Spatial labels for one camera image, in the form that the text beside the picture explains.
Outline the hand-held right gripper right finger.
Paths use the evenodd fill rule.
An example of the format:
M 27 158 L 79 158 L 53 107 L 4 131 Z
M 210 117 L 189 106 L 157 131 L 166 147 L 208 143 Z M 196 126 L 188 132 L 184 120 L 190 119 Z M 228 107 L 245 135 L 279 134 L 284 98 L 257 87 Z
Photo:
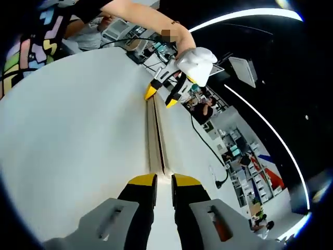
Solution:
M 172 175 L 172 202 L 182 249 L 279 249 L 254 234 L 248 220 L 220 199 L 211 199 L 190 176 Z

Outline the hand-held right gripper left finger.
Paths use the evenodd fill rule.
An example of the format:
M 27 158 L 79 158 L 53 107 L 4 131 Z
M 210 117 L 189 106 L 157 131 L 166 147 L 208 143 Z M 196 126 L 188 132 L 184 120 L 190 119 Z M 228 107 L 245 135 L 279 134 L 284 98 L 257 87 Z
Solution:
M 157 178 L 151 173 L 131 179 L 118 198 L 109 198 L 84 215 L 73 233 L 45 241 L 44 249 L 146 249 Z

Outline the person's left hand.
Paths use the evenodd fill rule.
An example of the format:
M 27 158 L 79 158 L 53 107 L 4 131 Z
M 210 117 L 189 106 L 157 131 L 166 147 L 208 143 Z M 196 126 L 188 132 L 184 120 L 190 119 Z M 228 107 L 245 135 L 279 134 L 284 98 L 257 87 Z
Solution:
M 216 56 L 209 49 L 196 47 L 182 52 L 175 61 L 175 66 L 193 83 L 204 87 L 216 62 Z

